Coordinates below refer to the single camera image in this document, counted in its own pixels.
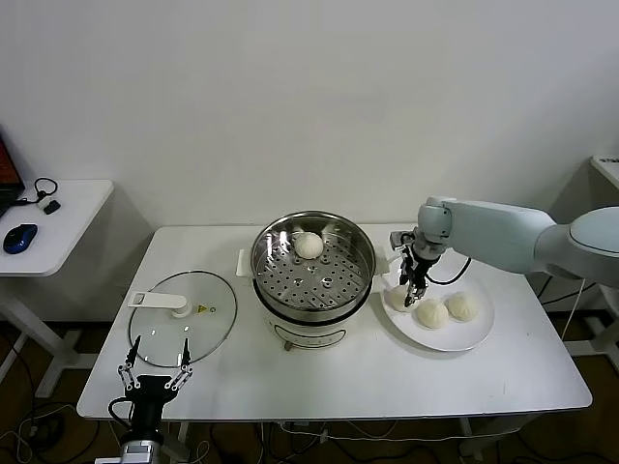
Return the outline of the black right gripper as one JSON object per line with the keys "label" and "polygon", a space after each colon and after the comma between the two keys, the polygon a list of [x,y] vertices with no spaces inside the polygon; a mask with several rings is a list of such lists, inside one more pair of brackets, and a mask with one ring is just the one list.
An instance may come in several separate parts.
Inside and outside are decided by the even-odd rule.
{"label": "black right gripper", "polygon": [[410,307],[419,301],[427,290],[427,274],[432,266],[440,259],[440,254],[433,250],[419,250],[415,246],[409,247],[412,260],[410,265],[408,258],[403,258],[399,266],[398,284],[408,286],[404,298],[404,306]]}

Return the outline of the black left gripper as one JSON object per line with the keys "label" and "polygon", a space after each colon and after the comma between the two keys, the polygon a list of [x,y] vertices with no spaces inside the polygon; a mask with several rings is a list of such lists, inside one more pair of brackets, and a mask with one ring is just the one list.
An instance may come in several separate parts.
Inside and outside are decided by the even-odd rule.
{"label": "black left gripper", "polygon": [[129,401],[133,405],[130,435],[133,438],[161,438],[160,425],[163,407],[174,399],[174,391],[179,391],[192,377],[191,352],[189,340],[184,341],[181,363],[177,374],[169,376],[133,375],[133,367],[141,341],[139,335],[130,348],[125,361],[117,368],[125,391],[129,391]]}

